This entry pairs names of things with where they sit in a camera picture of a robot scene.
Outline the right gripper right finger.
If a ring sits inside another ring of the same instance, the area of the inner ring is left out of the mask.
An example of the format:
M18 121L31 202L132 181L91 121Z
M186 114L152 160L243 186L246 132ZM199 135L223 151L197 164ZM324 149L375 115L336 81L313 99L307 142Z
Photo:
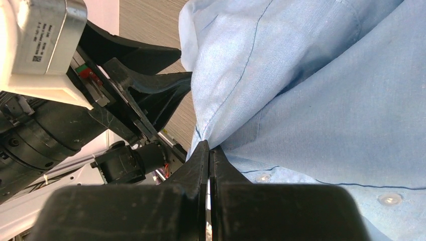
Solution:
M343 188L320 184L254 184L221 148L209 156L214 240L369 240Z

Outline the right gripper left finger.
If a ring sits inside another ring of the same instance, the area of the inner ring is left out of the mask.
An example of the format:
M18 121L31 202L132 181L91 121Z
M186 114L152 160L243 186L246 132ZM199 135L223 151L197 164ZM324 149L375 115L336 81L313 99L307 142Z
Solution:
M29 240L205 240L209 146L159 185L76 185L46 201Z

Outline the light blue shirt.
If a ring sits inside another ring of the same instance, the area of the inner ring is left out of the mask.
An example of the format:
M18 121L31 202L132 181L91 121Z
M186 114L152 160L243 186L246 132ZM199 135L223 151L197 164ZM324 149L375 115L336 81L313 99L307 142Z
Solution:
M188 1L178 24L189 154L343 187L372 240L425 240L425 1Z

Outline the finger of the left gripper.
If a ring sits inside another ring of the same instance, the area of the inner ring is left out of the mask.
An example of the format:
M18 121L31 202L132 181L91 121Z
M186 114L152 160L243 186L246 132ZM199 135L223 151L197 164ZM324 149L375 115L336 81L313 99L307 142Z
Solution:
M177 48L151 45L112 35L88 21L78 46L96 65L106 69L106 63L116 58L127 68L141 74L154 75L181 57Z

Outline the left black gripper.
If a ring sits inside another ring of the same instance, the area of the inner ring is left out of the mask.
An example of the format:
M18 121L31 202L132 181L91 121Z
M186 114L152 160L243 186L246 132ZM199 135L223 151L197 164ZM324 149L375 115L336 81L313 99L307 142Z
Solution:
M143 133L160 132L190 91L191 72L147 75L117 58L103 69ZM95 111L1 91L1 204L106 131Z

